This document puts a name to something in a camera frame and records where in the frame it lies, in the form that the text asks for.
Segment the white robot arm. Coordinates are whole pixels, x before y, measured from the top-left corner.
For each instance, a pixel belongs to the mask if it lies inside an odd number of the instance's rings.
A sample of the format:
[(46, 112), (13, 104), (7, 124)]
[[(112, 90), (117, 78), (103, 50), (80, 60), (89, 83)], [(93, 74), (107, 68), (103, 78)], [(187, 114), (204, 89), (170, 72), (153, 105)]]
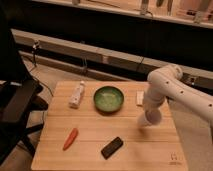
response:
[(165, 97), (182, 103), (213, 126), (213, 96), (198, 91), (182, 83), (181, 68), (176, 64), (166, 65), (148, 74), (148, 88), (143, 98), (145, 115), (154, 115), (164, 102)]

